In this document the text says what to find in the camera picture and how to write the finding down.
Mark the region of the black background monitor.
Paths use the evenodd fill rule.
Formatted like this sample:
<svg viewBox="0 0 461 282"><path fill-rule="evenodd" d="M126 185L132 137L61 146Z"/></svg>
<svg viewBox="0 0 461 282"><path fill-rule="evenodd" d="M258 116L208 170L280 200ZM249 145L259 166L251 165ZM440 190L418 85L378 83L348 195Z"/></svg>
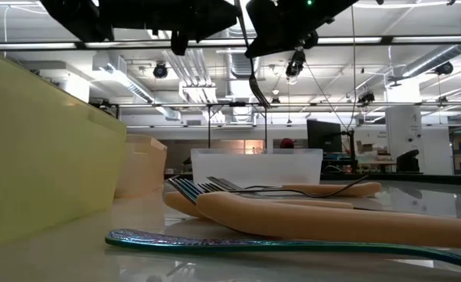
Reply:
<svg viewBox="0 0 461 282"><path fill-rule="evenodd" d="M342 151L339 124L307 120L307 131L309 149L322 149L324 153L340 153Z"/></svg>

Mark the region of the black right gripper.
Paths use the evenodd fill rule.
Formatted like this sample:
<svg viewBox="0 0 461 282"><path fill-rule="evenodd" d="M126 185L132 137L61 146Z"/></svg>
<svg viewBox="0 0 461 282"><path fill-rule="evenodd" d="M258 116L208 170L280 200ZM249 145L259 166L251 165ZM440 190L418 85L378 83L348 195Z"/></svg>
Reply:
<svg viewBox="0 0 461 282"><path fill-rule="evenodd" d="M250 0L246 10L256 38L245 56L255 58L318 44L317 29L358 0Z"/></svg>

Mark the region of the clear plastic bin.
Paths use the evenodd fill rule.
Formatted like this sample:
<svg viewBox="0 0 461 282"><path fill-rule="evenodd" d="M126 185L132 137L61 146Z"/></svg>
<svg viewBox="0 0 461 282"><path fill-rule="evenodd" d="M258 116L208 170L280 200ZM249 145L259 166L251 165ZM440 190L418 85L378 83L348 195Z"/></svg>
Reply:
<svg viewBox="0 0 461 282"><path fill-rule="evenodd" d="M318 184L323 152L320 149L270 149L256 154L244 150L192 149L195 183L210 177L240 187Z"/></svg>

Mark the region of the black overhead rig beam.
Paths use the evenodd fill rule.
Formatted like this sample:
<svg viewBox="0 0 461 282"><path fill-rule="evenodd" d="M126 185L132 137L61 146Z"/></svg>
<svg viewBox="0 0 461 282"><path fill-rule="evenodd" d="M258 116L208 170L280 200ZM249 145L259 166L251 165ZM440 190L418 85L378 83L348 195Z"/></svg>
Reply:
<svg viewBox="0 0 461 282"><path fill-rule="evenodd" d="M321 37L319 46L349 45L461 45L461 34L458 35L410 35L410 36L368 36L368 37ZM200 42L190 41L188 47L203 48L244 48L242 38L210 38ZM118 42L0 42L0 51L68 51L68 50L100 50L100 49L168 49L171 42L167 39L126 40Z"/></svg>

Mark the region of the ribbed silver air duct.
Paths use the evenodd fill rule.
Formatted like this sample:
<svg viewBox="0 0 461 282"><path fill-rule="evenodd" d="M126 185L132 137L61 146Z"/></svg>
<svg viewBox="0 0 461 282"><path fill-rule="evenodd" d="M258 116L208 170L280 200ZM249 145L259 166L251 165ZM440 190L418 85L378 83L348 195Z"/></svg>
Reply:
<svg viewBox="0 0 461 282"><path fill-rule="evenodd" d="M260 57L249 59L244 53L245 51L243 49L229 49L227 51L230 73L236 79L248 79L251 75L251 71L256 74L261 66Z"/></svg>

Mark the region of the yellow plastic bin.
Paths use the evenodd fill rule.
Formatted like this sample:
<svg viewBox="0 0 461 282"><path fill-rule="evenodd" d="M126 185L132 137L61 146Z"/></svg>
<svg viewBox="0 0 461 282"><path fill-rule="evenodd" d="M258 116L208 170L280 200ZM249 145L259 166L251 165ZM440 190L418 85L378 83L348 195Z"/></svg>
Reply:
<svg viewBox="0 0 461 282"><path fill-rule="evenodd" d="M0 55L0 245L108 209L126 127Z"/></svg>

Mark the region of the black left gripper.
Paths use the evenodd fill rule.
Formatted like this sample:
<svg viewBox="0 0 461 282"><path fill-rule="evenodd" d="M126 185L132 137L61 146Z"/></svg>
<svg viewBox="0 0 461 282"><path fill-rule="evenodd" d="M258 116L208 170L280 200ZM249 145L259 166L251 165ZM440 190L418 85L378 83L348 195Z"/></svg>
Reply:
<svg viewBox="0 0 461 282"><path fill-rule="evenodd" d="M112 0L112 26L171 32L171 51L184 55L191 36L204 39L236 24L238 9L226 0Z"/></svg>

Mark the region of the cardboard box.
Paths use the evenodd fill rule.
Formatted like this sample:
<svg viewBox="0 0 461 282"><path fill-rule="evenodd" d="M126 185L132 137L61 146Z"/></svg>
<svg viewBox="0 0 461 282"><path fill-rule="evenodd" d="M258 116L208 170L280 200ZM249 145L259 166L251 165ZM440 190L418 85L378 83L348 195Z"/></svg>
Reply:
<svg viewBox="0 0 461 282"><path fill-rule="evenodd" d="M357 150L360 154L373 152L375 150L375 146L373 143L363 143L362 141L358 140L356 142Z"/></svg>

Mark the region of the orange plastic bin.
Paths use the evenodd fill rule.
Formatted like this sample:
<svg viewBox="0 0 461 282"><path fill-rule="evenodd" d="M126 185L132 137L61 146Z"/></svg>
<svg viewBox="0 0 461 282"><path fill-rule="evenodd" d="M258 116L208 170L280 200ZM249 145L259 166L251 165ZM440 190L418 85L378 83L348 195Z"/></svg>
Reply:
<svg viewBox="0 0 461 282"><path fill-rule="evenodd" d="M115 198L137 198L163 186L167 147L145 135L127 134Z"/></svg>

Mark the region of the black office chair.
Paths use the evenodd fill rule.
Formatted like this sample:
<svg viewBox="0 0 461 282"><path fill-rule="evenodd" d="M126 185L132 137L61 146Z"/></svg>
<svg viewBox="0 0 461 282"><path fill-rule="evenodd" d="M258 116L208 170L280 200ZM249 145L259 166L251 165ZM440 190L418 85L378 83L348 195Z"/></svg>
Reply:
<svg viewBox="0 0 461 282"><path fill-rule="evenodd" d="M416 158L420 152L415 150L410 150L396 159L396 170L398 173L419 173L419 160Z"/></svg>

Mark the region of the black aluminium table frame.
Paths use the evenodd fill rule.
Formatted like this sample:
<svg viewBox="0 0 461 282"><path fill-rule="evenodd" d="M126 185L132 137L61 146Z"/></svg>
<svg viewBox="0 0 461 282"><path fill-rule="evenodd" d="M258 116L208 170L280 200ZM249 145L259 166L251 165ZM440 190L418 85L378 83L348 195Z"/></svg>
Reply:
<svg viewBox="0 0 461 282"><path fill-rule="evenodd" d="M362 175L352 175L352 174L321 174L320 175L320 179L323 181L345 181L345 180L357 180L360 178L362 178ZM369 174L366 180L461 185L461 175L376 173L376 174Z"/></svg>

